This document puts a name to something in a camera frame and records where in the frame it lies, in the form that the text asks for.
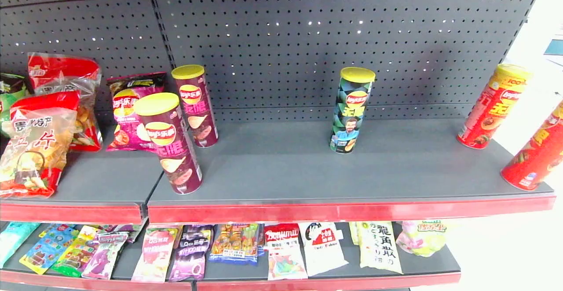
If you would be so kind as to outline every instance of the chip can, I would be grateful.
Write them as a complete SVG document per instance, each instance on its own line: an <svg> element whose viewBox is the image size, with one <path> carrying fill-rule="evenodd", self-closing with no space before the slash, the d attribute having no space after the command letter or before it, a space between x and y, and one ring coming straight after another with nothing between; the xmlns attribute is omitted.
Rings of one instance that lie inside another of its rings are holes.
<svg viewBox="0 0 563 291"><path fill-rule="evenodd" d="M195 145L214 145L219 135L211 108L211 98L205 84L205 69L200 65L180 66L172 71L172 77L178 87Z"/></svg>
<svg viewBox="0 0 563 291"><path fill-rule="evenodd" d="M370 69L346 67L340 71L330 137L330 148L336 153L354 149L375 80L376 74Z"/></svg>
<svg viewBox="0 0 563 291"><path fill-rule="evenodd" d="M530 141L501 171L511 185L535 190L563 161L563 101L545 119Z"/></svg>
<svg viewBox="0 0 563 291"><path fill-rule="evenodd" d="M188 194L201 185L201 169L194 147L186 135L186 124L174 93L155 93L133 105L153 142L161 165L178 194Z"/></svg>
<svg viewBox="0 0 563 291"><path fill-rule="evenodd" d="M516 65L500 64L471 109L457 139L473 149L484 149L497 127L505 120L531 78Z"/></svg>

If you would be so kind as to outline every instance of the green chip can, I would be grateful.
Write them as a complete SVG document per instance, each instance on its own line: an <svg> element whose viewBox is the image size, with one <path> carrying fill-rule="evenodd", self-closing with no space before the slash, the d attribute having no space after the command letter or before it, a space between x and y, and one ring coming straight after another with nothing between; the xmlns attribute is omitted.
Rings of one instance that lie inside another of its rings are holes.
<svg viewBox="0 0 563 291"><path fill-rule="evenodd" d="M336 153L354 149L375 80L376 73L370 69L346 67L340 71L330 137L330 148Z"/></svg>

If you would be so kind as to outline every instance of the packaged candy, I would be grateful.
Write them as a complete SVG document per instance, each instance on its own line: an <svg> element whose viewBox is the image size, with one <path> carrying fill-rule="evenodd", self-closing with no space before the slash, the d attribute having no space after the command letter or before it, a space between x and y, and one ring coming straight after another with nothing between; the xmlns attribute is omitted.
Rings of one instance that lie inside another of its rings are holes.
<svg viewBox="0 0 563 291"><path fill-rule="evenodd" d="M42 275L57 261L77 235L76 229L64 224L51 229L20 259L20 263Z"/></svg>
<svg viewBox="0 0 563 291"><path fill-rule="evenodd" d="M402 274L391 222L357 222L360 268L370 267Z"/></svg>
<svg viewBox="0 0 563 291"><path fill-rule="evenodd" d="M80 277L98 248L98 242L95 239L100 232L101 229L84 225L78 233L78 237L53 265L53 270L65 276Z"/></svg>
<svg viewBox="0 0 563 291"><path fill-rule="evenodd" d="M219 237L213 242L211 262L257 265L258 224L223 224Z"/></svg>
<svg viewBox="0 0 563 291"><path fill-rule="evenodd" d="M129 238L127 232L98 233L96 235L98 248L82 272L82 277L109 280L115 261L127 238Z"/></svg>
<svg viewBox="0 0 563 291"><path fill-rule="evenodd" d="M332 222L299 223L309 277L347 265L336 225Z"/></svg>
<svg viewBox="0 0 563 291"><path fill-rule="evenodd" d="M307 271L299 247L297 224L264 227L268 249L268 280L307 279Z"/></svg>
<svg viewBox="0 0 563 291"><path fill-rule="evenodd" d="M145 125L133 109L140 98L164 91L166 73L145 73L107 79L117 122L113 142L107 151L146 150L155 153Z"/></svg>
<svg viewBox="0 0 563 291"><path fill-rule="evenodd" d="M70 91L24 98L12 105L15 134L0 159L0 197L55 193L78 101L78 91Z"/></svg>
<svg viewBox="0 0 563 291"><path fill-rule="evenodd" d="M96 91L100 87L100 66L92 59L28 53L29 78L36 95L80 91L80 107L72 127L71 150L98 151L102 135L94 116Z"/></svg>
<svg viewBox="0 0 563 291"><path fill-rule="evenodd" d="M0 233L0 269L39 225L40 223L10 222Z"/></svg>
<svg viewBox="0 0 563 291"><path fill-rule="evenodd" d="M403 221L397 245L407 253L430 257L446 244L447 225L444 221Z"/></svg>
<svg viewBox="0 0 563 291"><path fill-rule="evenodd" d="M143 252L131 281L165 282L168 263L177 235L177 228L147 228L143 238Z"/></svg>

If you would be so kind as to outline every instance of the potato chip bag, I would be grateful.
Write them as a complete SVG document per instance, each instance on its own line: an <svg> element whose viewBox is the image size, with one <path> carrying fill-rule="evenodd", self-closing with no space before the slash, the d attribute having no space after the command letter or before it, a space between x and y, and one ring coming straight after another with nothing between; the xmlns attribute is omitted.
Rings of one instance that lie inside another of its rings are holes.
<svg viewBox="0 0 563 291"><path fill-rule="evenodd" d="M50 196L66 165L80 94L58 92L20 99L10 117L14 136L0 159L0 197Z"/></svg>

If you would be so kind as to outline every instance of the red chip can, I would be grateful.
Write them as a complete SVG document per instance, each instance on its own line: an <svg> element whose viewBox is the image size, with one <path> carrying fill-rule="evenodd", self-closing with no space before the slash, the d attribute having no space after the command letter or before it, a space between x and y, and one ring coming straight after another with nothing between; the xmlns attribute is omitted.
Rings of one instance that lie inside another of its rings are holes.
<svg viewBox="0 0 563 291"><path fill-rule="evenodd" d="M205 69L200 65L185 65L172 71L187 123L198 147L209 147L219 139L204 73Z"/></svg>
<svg viewBox="0 0 563 291"><path fill-rule="evenodd" d="M533 191L562 161L563 101L502 169L501 176L518 189Z"/></svg>
<svg viewBox="0 0 563 291"><path fill-rule="evenodd" d="M457 139L473 149L484 149L526 88L531 73L516 65L500 64L471 109Z"/></svg>

